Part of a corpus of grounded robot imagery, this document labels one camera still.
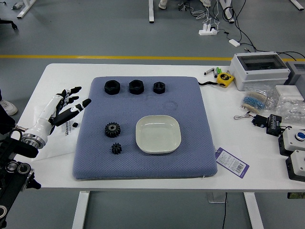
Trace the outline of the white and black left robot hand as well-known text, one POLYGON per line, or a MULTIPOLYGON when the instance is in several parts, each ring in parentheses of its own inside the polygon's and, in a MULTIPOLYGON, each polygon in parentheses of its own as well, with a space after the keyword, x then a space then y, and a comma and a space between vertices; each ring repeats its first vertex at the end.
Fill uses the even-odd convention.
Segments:
POLYGON ((55 94, 41 112, 36 124, 22 135, 21 141, 37 149, 43 148, 47 143, 48 136, 51 135, 56 126, 60 126, 76 117, 91 103, 91 99, 88 98, 61 112, 63 107, 79 99, 74 94, 80 90, 81 87, 78 86, 64 89, 61 93, 55 94))

